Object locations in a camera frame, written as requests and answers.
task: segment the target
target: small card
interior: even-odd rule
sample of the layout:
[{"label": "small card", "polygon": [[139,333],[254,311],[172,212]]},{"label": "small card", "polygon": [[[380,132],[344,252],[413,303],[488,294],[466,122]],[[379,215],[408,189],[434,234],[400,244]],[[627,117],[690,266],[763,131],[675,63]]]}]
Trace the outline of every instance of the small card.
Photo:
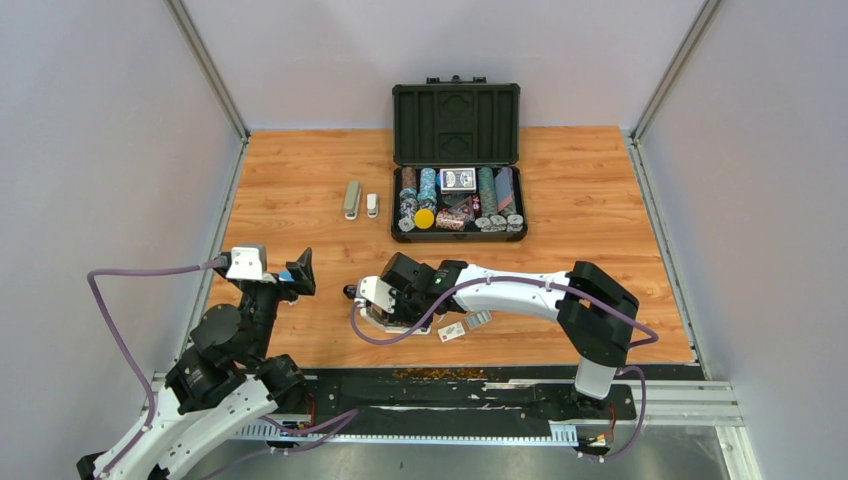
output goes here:
[{"label": "small card", "polygon": [[439,187],[446,192],[476,192],[477,171],[474,168],[443,168],[439,170]]},{"label": "small card", "polygon": [[462,322],[456,322],[439,329],[439,338],[442,340],[442,343],[463,335],[465,335],[465,328],[462,326]]},{"label": "small card", "polygon": [[511,170],[504,168],[495,177],[495,195],[498,199],[499,212],[513,202]]}]

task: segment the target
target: wooden table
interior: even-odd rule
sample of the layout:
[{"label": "wooden table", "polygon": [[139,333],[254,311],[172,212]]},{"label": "wooden table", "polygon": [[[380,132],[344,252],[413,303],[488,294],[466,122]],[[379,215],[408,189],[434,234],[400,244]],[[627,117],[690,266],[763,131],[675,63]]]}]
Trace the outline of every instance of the wooden table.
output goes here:
[{"label": "wooden table", "polygon": [[[517,243],[400,244],[389,234],[392,205],[389,130],[259,132],[250,140],[224,248],[267,247],[271,271],[312,247],[318,293],[282,304],[269,356],[290,354],[301,367],[573,364],[562,329],[548,321],[494,313],[488,324],[441,343],[413,335],[390,346],[365,343],[348,320],[342,287],[379,275],[397,251],[438,266],[465,260],[498,270],[569,270],[595,262],[641,302],[638,320],[660,335],[634,349],[630,362],[690,362],[686,333],[657,250],[621,133],[614,127],[525,128],[520,161],[529,234]],[[350,180],[362,184],[359,218],[344,219]],[[365,215],[365,194],[380,196],[380,215]],[[238,303],[235,287],[216,280],[209,304]],[[460,320],[449,314],[437,327]],[[385,338],[363,319],[367,334]],[[634,338],[641,338],[635,332]]]}]

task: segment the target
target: small white object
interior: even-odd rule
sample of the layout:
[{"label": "small white object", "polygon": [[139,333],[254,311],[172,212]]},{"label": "small white object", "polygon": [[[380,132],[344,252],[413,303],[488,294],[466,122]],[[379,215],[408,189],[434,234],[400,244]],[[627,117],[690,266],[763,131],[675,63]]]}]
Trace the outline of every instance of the small white object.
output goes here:
[{"label": "small white object", "polygon": [[368,300],[388,313],[395,312],[395,299],[392,297],[392,286],[374,275],[365,277],[356,286],[356,298]]},{"label": "small white object", "polygon": [[232,264],[227,270],[229,280],[253,280],[270,282],[276,280],[268,273],[265,260],[265,247],[262,245],[241,245],[233,247],[230,260]]},{"label": "small white object", "polygon": [[462,322],[456,322],[447,327],[442,327],[439,329],[439,339],[442,343],[453,340],[454,338],[461,337],[465,335],[465,328],[462,326]]},{"label": "small white object", "polygon": [[377,218],[379,207],[376,193],[369,193],[368,196],[365,197],[365,206],[368,209],[368,218]]},{"label": "small white object", "polygon": [[612,379],[615,377],[615,367],[599,365],[586,357],[580,357],[577,363],[577,376],[574,377],[574,388],[583,395],[603,400],[609,395]]}]

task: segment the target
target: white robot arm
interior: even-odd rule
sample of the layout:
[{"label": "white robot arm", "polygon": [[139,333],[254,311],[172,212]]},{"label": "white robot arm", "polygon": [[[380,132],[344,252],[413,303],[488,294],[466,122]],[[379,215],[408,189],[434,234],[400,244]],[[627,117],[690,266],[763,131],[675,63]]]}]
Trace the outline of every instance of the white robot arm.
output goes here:
[{"label": "white robot arm", "polygon": [[571,271],[516,273],[455,260],[433,269],[397,253],[380,276],[345,287],[345,295],[363,317],[386,331],[408,332],[404,336],[427,332],[433,314],[448,311],[504,311],[555,322],[580,353],[575,388],[596,399],[606,398],[624,367],[634,326],[644,328],[633,320],[636,297],[588,262]]}]

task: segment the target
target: white wall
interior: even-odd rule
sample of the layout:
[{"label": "white wall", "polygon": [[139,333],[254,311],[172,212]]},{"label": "white wall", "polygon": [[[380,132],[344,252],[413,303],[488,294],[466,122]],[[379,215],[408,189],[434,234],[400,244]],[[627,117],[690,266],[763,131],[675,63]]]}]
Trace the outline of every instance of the white wall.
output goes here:
[{"label": "white wall", "polygon": [[764,478],[845,478],[848,3],[728,1],[648,134],[700,342]]},{"label": "white wall", "polygon": [[[85,274],[205,260],[239,142],[162,1],[0,1],[0,71],[0,470],[76,478],[143,399]],[[146,372],[198,283],[102,282]]]},{"label": "white wall", "polygon": [[186,0],[254,129],[390,127],[428,76],[522,87],[523,125],[631,127],[703,0]]}]

